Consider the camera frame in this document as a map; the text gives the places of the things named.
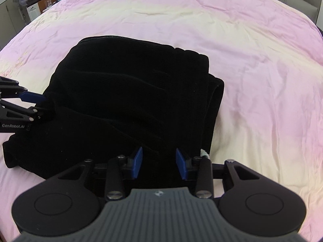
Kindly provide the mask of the black pants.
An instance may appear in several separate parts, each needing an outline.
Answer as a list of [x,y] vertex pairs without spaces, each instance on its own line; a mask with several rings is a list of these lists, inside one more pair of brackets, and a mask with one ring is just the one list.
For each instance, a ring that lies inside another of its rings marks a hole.
[[50,178],[84,160],[143,152],[142,174],[210,151],[224,91],[209,58],[136,39],[87,37],[58,64],[28,130],[3,143],[8,168]]

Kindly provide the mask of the white cabinet appliance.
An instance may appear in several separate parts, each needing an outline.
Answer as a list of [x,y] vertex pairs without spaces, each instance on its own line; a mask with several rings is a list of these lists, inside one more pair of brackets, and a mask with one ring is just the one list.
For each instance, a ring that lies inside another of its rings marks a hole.
[[37,17],[39,17],[41,15],[41,11],[39,9],[38,3],[35,3],[35,4],[30,5],[29,7],[27,7],[27,13],[28,13],[30,21],[33,21]]

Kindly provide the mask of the pink floral bed duvet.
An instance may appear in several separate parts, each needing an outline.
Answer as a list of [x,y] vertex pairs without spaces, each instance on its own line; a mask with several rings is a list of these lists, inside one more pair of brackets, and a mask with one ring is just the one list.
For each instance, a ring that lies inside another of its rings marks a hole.
[[208,56],[224,81],[211,158],[235,159],[300,195],[322,238],[322,36],[277,0],[62,0],[1,50],[1,75],[43,92],[85,37],[119,35]]

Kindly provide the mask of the wooden nightstand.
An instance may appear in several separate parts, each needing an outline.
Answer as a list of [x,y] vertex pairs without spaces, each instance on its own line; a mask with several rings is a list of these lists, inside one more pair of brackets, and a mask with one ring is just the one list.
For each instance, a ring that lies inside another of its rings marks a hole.
[[40,0],[38,2],[39,10],[41,14],[45,12],[48,8],[53,6],[58,0]]

